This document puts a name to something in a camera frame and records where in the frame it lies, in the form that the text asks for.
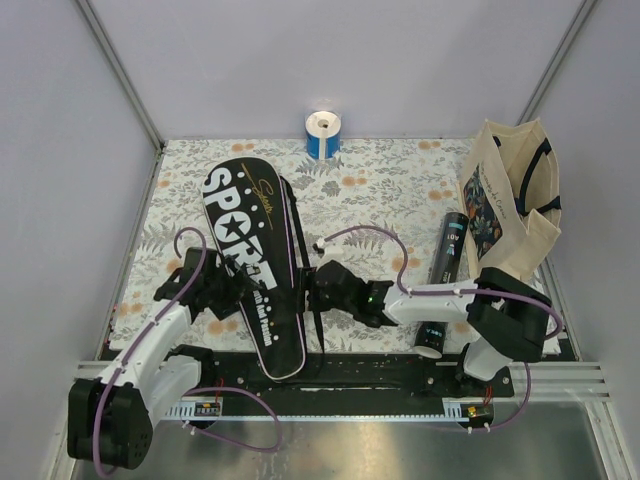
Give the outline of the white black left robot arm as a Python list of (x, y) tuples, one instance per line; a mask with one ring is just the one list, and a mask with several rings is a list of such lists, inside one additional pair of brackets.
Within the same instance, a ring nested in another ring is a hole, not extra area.
[(191, 391), (216, 386), (213, 354), (176, 341), (209, 310), (220, 318), (238, 311), (259, 289), (258, 268), (212, 249), (192, 247), (182, 266), (157, 288), (148, 319), (95, 378), (76, 380), (68, 395), (67, 453), (106, 467), (135, 469), (149, 451), (154, 429)]

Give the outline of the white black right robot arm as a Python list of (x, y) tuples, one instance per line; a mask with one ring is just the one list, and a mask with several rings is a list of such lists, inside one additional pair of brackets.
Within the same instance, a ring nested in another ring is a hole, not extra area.
[(512, 362), (539, 362), (553, 316), (548, 297), (498, 268), (482, 269), (477, 279), (411, 289), (400, 281), (366, 282), (335, 260), (311, 274), (309, 306), (343, 311), (370, 328), (468, 323), (479, 339), (467, 347), (455, 383), (469, 396)]

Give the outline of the black sport racket cover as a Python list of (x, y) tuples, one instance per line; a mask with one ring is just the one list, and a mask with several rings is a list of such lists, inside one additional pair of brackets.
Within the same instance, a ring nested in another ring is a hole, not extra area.
[(263, 373), (276, 382), (295, 377), (307, 361), (304, 281), (311, 267), (290, 183), (268, 161), (238, 157), (214, 166), (202, 198), (216, 249), (257, 285), (239, 310)]

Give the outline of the black shuttlecock tube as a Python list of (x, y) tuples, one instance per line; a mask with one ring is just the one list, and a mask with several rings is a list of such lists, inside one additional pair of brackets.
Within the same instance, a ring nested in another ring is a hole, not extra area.
[[(431, 284), (456, 281), (468, 224), (469, 218), (463, 213), (450, 212), (444, 216), (429, 277)], [(431, 360), (440, 359), (446, 331), (447, 327), (442, 322), (421, 323), (416, 332), (413, 351)]]

